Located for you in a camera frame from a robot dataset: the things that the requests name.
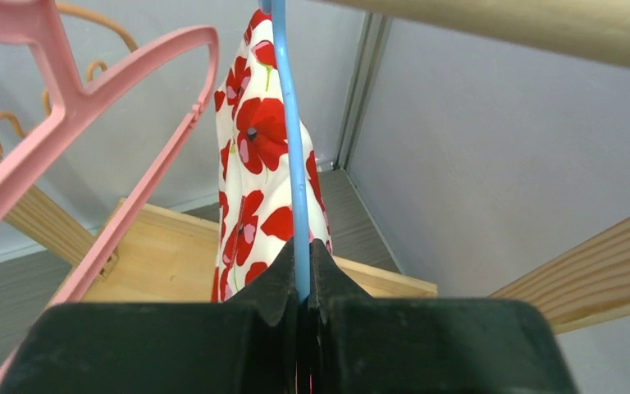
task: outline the wood grain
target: wood grain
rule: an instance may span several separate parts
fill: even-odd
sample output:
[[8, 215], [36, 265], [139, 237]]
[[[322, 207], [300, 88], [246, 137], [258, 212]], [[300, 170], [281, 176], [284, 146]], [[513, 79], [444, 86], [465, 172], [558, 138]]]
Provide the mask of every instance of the wood grain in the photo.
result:
[[[117, 246], [115, 269], [84, 300], [209, 301], [217, 249], [215, 222], [147, 204]], [[347, 259], [336, 262], [373, 296], [436, 296], [431, 283]]]
[[4, 220], [74, 267], [95, 241], [95, 236], [37, 186], [25, 193]]
[[630, 68], [630, 0], [327, 0]]
[[532, 303], [557, 333], [630, 315], [630, 218], [491, 296]]

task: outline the wooden post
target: wooden post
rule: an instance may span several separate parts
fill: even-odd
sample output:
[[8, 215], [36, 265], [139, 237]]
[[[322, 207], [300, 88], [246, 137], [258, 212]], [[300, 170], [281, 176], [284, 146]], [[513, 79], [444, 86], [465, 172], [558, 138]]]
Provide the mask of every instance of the wooden post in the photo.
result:
[[557, 333], [630, 315], [630, 218], [491, 296], [535, 305]]
[[[4, 220], [18, 231], [77, 266], [95, 242], [95, 236], [52, 201], [37, 186], [32, 186]], [[103, 270], [103, 276], [117, 261], [116, 252]]]
[[327, 0], [630, 68], [630, 0]]

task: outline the white fabric with red flowers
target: white fabric with red flowers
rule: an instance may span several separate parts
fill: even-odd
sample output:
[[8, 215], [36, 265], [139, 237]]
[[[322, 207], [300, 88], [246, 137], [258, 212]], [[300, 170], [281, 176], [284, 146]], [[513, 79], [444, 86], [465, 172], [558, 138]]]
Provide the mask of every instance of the white fabric with red flowers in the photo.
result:
[[[274, 261], [293, 236], [288, 144], [272, 21], [254, 13], [226, 80], [214, 94], [221, 165], [220, 244], [212, 301], [228, 300]], [[313, 142], [300, 124], [308, 172], [310, 239], [331, 252]]]

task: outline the flower center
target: flower center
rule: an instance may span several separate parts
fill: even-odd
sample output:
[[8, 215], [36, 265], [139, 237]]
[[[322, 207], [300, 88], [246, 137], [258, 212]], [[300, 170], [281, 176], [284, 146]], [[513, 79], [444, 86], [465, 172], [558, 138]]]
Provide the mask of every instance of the flower center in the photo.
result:
[[255, 138], [257, 138], [257, 129], [255, 129], [254, 127], [250, 127], [248, 129], [248, 139], [250, 141], [254, 141]]

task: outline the garment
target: garment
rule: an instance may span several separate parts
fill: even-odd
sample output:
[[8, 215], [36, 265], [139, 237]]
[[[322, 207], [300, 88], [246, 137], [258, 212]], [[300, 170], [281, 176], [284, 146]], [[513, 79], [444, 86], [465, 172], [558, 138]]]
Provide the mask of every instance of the garment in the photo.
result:
[[[220, 166], [220, 244], [212, 301], [264, 272], [293, 236], [285, 112], [269, 15], [257, 10], [226, 80], [214, 93]], [[310, 135], [301, 122], [310, 239], [331, 252]]]

